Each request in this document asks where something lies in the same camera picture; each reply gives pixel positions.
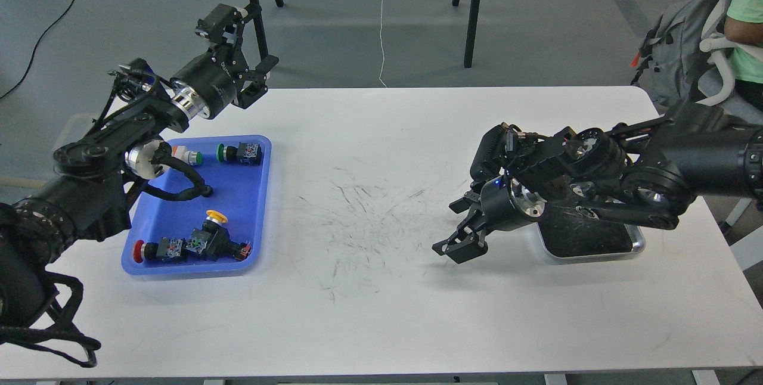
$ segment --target green shirt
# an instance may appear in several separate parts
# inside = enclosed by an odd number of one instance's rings
[[[763,23],[763,0],[731,0],[727,15],[747,23]],[[763,83],[763,62],[755,57],[734,48],[728,62],[737,80]]]

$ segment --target plastic tray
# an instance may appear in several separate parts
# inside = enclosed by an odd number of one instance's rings
[[[262,163],[259,166],[218,162],[218,144],[238,146],[239,142],[260,145]],[[211,197],[197,197],[187,202],[167,202],[152,195],[141,194],[133,228],[128,233],[122,251],[123,270],[131,275],[234,274],[235,271],[248,268],[257,259],[262,240],[265,193],[272,151],[270,140],[261,135],[246,135],[184,138],[168,143],[173,146],[185,145],[191,151],[204,154],[201,166],[195,169],[215,191]],[[182,173],[172,169],[150,184],[172,193],[191,186]],[[136,241],[142,239],[158,242],[161,237],[188,238],[194,228],[201,228],[201,223],[207,217],[207,209],[217,210],[227,217],[225,227],[231,233],[231,241],[252,244],[252,251],[246,260],[236,261],[232,257],[221,257],[217,261],[189,257],[188,261],[181,263],[163,263],[158,260],[136,263],[133,260]]]

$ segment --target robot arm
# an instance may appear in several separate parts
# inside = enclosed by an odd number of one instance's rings
[[[104,113],[84,138],[55,151],[59,176],[31,197],[12,206],[0,204],[0,344],[46,350],[83,367],[95,366],[100,343],[72,323],[82,300],[81,282],[45,267],[78,239],[102,241],[130,228],[128,211],[141,192],[169,201],[212,195],[212,187],[191,166],[172,157],[160,132],[185,132],[196,116],[213,119],[231,103],[248,108],[267,92],[265,79],[278,58],[268,55],[250,70],[241,51],[253,8],[259,7],[239,10],[221,4],[199,20],[196,33],[210,42],[209,48],[170,81],[142,59],[112,73],[116,78]],[[114,97],[128,104],[106,116]],[[171,193],[148,184],[169,168],[185,174],[193,187]],[[131,184],[127,192],[126,184]],[[56,285],[71,289],[64,306],[55,300]],[[54,325],[30,328],[45,313]],[[49,339],[81,344],[87,361],[40,345]]]
[[[482,138],[471,189],[450,205],[467,216],[433,250],[471,260],[488,251],[485,236],[538,222],[546,205],[672,230],[697,195],[763,200],[761,155],[763,127],[696,103],[608,132],[566,127],[547,137],[504,123]]]

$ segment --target white cord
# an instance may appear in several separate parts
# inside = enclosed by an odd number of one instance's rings
[[[381,68],[379,68],[379,82],[384,88],[387,88],[387,84],[382,80],[382,72],[384,72],[384,40],[382,39],[382,27],[384,27],[384,0],[381,0],[381,9],[379,10],[379,46],[381,47]]]

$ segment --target white chair armrest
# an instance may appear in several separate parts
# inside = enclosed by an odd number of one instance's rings
[[[723,54],[722,50],[713,51],[711,53],[711,58],[708,59],[708,62],[716,65],[718,68],[720,77],[723,79],[723,87],[721,87],[720,91],[716,95],[711,95],[711,97],[707,97],[697,102],[703,105],[713,106],[723,102],[732,94],[736,80],[734,80],[734,73],[731,71],[731,67],[728,65],[728,61],[725,59],[725,55]]]
[[[700,41],[700,50],[708,53],[709,51],[719,50],[721,48],[734,48],[738,44],[729,41],[722,34],[713,34],[709,38],[705,38]]]

